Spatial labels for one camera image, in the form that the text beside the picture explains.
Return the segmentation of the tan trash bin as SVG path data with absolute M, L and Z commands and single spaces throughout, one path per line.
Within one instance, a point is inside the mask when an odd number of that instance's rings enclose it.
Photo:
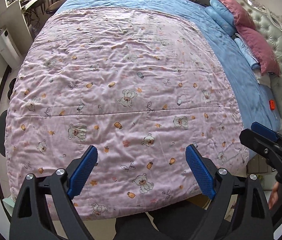
M 193 197 L 190 197 L 187 199 L 187 201 L 203 209 L 206 209 L 210 203 L 210 199 L 203 194 L 197 194 Z

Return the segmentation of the person's black trousers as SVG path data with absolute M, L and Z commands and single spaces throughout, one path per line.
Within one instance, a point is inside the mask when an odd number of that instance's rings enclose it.
M 206 210 L 187 201 L 116 219 L 114 239 L 189 239 Z

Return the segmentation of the lower maroon pillow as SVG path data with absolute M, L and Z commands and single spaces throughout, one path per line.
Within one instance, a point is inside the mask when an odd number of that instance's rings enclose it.
M 273 73 L 279 76 L 280 67 L 276 56 L 264 37 L 249 27 L 238 25 L 236 29 L 259 62 L 261 74 Z

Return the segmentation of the maroon pillow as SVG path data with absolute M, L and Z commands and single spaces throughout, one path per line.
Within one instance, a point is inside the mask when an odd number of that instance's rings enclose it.
M 264 37 L 249 27 L 238 25 L 236 29 L 259 62 L 261 74 L 273 73 L 279 76 L 280 67 L 276 56 Z
M 218 0 L 221 2 L 233 15 L 234 25 L 238 30 L 240 27 L 247 27 L 256 30 L 249 13 L 236 0 Z

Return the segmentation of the pink bear-print quilt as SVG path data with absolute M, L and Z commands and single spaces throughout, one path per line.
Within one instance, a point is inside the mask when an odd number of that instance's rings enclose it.
M 6 116 L 10 192 L 83 155 L 98 161 L 74 205 L 86 219 L 154 210 L 199 194 L 199 152 L 237 173 L 248 150 L 225 71 L 198 26 L 143 9 L 52 16 L 29 49 Z

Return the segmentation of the upper maroon pillow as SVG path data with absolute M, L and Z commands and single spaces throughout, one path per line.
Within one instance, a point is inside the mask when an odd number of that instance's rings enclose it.
M 236 0 L 218 0 L 221 2 L 233 15 L 234 25 L 238 30 L 240 27 L 247 27 L 256 30 L 249 13 Z

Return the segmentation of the blue pillow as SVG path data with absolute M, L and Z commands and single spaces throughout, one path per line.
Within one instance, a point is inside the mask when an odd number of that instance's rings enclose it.
M 236 33 L 236 28 L 232 13 L 219 0 L 210 0 L 209 3 L 210 6 L 205 8 L 205 12 L 226 34 L 233 36 Z

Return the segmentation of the white air purifier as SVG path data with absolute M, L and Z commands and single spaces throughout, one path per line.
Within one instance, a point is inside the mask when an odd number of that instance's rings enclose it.
M 6 26 L 0 28 L 0 54 L 11 69 L 17 69 L 21 66 L 22 55 Z

